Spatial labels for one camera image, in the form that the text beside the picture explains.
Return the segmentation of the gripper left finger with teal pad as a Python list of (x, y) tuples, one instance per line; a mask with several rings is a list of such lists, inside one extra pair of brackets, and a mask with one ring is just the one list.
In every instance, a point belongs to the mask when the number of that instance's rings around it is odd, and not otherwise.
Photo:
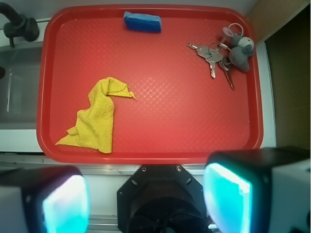
[(74, 166), (0, 172), (2, 233), (84, 233), (89, 215), (88, 182)]

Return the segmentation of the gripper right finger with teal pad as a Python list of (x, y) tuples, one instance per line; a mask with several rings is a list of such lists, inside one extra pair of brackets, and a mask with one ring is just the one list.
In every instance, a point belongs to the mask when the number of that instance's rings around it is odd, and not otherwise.
[(308, 233), (311, 151), (218, 151), (203, 174), (207, 212), (223, 233)]

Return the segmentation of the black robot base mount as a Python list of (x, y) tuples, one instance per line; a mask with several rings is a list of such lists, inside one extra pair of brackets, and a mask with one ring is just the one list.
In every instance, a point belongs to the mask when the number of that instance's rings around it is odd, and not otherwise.
[(117, 191), (122, 233), (208, 233), (202, 185), (181, 165), (142, 165)]

